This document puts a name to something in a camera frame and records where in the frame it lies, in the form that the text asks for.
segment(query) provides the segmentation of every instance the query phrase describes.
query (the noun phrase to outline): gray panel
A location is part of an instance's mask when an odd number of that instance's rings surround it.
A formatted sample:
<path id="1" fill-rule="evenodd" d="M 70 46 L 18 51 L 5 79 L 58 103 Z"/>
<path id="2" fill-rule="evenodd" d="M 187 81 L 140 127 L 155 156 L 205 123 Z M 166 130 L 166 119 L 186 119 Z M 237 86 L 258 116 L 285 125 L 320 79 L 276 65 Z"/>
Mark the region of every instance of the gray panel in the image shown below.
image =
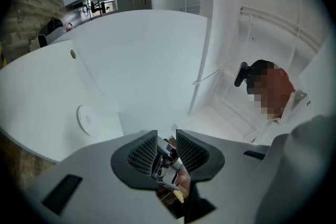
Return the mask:
<path id="1" fill-rule="evenodd" d="M 230 200 L 231 196 L 237 190 L 240 190 L 261 165 L 261 160 L 244 155 L 244 153 L 254 151 L 266 154 L 269 149 L 269 146 L 229 141 L 187 130 L 184 130 L 184 132 L 202 143 L 216 148 L 225 158 L 223 168 L 213 176 L 212 180 L 196 183 L 199 196 L 207 199 L 215 207 L 222 205 L 226 200 Z M 214 166 L 215 162 L 216 160 L 208 163 Z M 202 176 L 200 175 L 201 170 L 194 172 L 197 172 L 199 177 Z"/>
<path id="2" fill-rule="evenodd" d="M 311 198 L 334 157 L 335 122 L 335 118 L 317 117 L 292 131 L 256 222 L 284 222 Z"/>
<path id="3" fill-rule="evenodd" d="M 160 203 L 155 191 L 128 187 L 113 172 L 111 155 L 122 146 L 148 132 L 119 137 L 84 147 L 39 176 L 28 190 L 35 206 L 41 202 L 67 174 L 80 176 L 82 182 L 66 204 L 60 221 L 66 223 L 175 223 L 173 216 Z M 133 167 L 130 168 L 141 176 Z M 48 211 L 50 219 L 55 214 Z"/>
<path id="4" fill-rule="evenodd" d="M 229 171 L 221 172 L 230 173 L 231 181 L 227 180 L 227 173 L 218 173 L 219 180 L 214 178 L 207 186 L 205 183 L 197 183 L 197 188 L 202 191 L 203 195 L 212 197 L 209 199 L 211 202 L 220 202 L 218 199 L 221 198 L 221 204 L 217 206 L 216 210 L 204 217 L 204 223 L 255 223 L 257 209 L 277 171 L 287 137 L 288 135 L 277 136 L 264 160 L 259 161 L 259 166 L 254 166 L 253 172 L 250 171 L 246 178 L 243 179 L 243 174 L 239 173 L 241 164 L 239 165 L 239 162 L 231 163 L 231 158 L 226 156 L 225 167 L 227 168 L 229 162 L 233 166 L 230 166 Z M 211 193 L 206 194 L 205 191 L 209 189 Z"/>

